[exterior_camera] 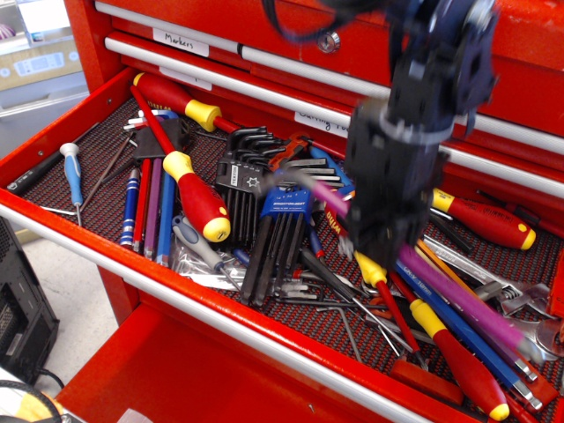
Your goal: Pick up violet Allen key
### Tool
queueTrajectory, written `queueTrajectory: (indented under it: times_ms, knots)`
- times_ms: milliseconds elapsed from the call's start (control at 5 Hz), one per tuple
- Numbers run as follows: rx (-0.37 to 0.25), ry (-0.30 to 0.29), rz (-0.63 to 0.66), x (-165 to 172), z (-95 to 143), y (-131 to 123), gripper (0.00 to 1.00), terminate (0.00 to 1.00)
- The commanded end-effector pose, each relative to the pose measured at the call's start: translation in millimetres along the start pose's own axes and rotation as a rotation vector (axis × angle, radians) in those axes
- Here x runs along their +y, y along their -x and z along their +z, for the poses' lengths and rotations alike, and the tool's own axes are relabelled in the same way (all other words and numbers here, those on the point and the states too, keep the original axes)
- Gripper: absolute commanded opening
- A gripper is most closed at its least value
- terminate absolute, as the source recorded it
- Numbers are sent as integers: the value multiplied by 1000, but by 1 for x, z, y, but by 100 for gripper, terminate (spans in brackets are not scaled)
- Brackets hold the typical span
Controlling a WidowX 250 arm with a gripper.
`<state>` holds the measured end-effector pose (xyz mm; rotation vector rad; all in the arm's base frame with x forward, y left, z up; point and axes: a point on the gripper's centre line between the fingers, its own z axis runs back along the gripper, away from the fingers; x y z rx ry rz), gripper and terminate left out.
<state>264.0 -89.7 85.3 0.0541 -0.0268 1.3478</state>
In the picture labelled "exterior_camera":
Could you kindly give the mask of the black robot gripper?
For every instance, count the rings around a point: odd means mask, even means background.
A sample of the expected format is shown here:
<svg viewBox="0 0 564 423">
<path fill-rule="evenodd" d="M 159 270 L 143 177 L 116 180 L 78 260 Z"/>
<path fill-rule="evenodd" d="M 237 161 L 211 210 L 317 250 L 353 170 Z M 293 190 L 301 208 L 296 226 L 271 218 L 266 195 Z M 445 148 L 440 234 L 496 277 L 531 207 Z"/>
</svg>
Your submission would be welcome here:
<svg viewBox="0 0 564 423">
<path fill-rule="evenodd" d="M 357 252 L 384 269 L 427 227 L 442 170 L 439 145 L 447 137 L 447 128 L 393 122 L 384 100 L 365 100 L 353 111 L 345 154 L 355 187 L 349 237 Z"/>
</svg>

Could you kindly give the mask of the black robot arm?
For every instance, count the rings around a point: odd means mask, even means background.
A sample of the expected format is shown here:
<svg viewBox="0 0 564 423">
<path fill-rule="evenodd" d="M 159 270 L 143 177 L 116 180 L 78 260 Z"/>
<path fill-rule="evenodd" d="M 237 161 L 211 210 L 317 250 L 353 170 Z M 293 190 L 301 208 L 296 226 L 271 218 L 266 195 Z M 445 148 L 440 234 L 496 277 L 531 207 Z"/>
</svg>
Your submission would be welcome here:
<svg viewBox="0 0 564 423">
<path fill-rule="evenodd" d="M 352 114 L 345 169 L 355 195 L 346 216 L 356 251 L 390 268 L 425 229 L 459 116 L 475 119 L 496 83 L 491 1 L 332 1 L 331 29 L 380 11 L 389 26 L 391 91 Z"/>
</svg>

